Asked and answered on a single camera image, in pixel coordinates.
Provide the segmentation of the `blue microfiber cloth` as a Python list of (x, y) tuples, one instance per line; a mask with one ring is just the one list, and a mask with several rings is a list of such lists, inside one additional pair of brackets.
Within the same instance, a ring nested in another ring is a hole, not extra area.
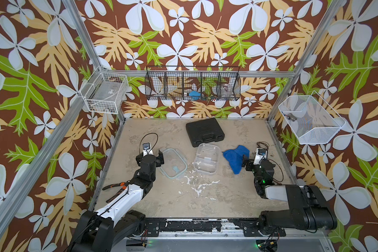
[(249, 158), (250, 151), (245, 146), (239, 145), (236, 149), (229, 149), (223, 152), (223, 157), (235, 175), (240, 174), (243, 163), (243, 156)]

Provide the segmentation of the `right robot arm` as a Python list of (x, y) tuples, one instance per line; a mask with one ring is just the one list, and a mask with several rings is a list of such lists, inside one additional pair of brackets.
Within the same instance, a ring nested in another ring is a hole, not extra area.
[(287, 210), (262, 211), (255, 228), (262, 236), (282, 228), (307, 231), (334, 230), (338, 226), (335, 213), (317, 186), (281, 184), (274, 179), (275, 164), (267, 158), (258, 163), (243, 155), (242, 167), (254, 176), (258, 196), (288, 203)]

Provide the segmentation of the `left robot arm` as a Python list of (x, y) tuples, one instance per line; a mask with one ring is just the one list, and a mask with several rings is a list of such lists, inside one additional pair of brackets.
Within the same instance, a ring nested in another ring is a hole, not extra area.
[(132, 179), (111, 184), (103, 189), (119, 187), (106, 206), (85, 212), (77, 225), (67, 252), (110, 252), (114, 244), (133, 234), (144, 231), (146, 216), (131, 208), (150, 192), (156, 180), (156, 169), (164, 164), (162, 151), (154, 155), (150, 143), (136, 156), (139, 169)]

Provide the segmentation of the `clear lunch box container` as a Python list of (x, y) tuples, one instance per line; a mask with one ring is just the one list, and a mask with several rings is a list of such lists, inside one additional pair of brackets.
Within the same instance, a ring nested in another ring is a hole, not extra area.
[(220, 148), (213, 144), (202, 143), (198, 146), (193, 167), (196, 172), (214, 175), (219, 167)]

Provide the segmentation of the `teal-rimmed lunch box lid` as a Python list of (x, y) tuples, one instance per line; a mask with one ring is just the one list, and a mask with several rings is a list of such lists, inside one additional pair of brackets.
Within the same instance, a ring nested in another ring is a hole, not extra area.
[(162, 148), (164, 164), (161, 165), (160, 170), (167, 178), (175, 179), (183, 175), (188, 169), (188, 161), (185, 155), (175, 148)]

